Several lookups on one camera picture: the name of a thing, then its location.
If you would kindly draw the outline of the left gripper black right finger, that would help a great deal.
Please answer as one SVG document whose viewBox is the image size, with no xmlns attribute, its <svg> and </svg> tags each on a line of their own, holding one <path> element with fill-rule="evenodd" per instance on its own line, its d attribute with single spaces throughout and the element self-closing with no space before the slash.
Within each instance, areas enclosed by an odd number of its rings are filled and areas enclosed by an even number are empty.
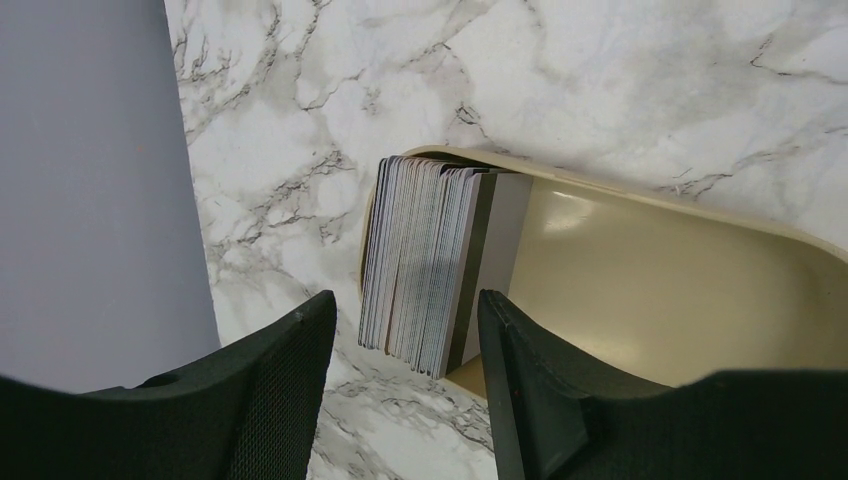
<svg viewBox="0 0 848 480">
<path fill-rule="evenodd" d="M 504 294 L 478 299 L 502 479 L 843 479 L 847 374 L 725 370 L 681 387 L 613 367 Z"/>
</svg>

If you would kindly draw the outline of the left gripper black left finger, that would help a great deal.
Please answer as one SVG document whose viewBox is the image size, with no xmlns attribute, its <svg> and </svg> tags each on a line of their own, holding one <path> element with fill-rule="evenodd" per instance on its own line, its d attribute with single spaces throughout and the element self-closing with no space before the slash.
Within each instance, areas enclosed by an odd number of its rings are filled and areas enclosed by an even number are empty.
<svg viewBox="0 0 848 480">
<path fill-rule="evenodd" d="M 1 382 L 5 479 L 303 479 L 337 324 L 325 290 L 134 388 Z"/>
</svg>

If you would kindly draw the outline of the silver credit card stack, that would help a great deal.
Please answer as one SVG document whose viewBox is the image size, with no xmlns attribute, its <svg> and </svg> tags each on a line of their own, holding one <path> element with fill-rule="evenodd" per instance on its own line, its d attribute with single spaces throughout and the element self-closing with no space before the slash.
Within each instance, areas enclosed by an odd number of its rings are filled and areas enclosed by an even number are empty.
<svg viewBox="0 0 848 480">
<path fill-rule="evenodd" d="M 533 183 L 468 160 L 383 159 L 365 228 L 359 345 L 435 379 L 476 357 L 478 294 L 510 287 Z"/>
</svg>

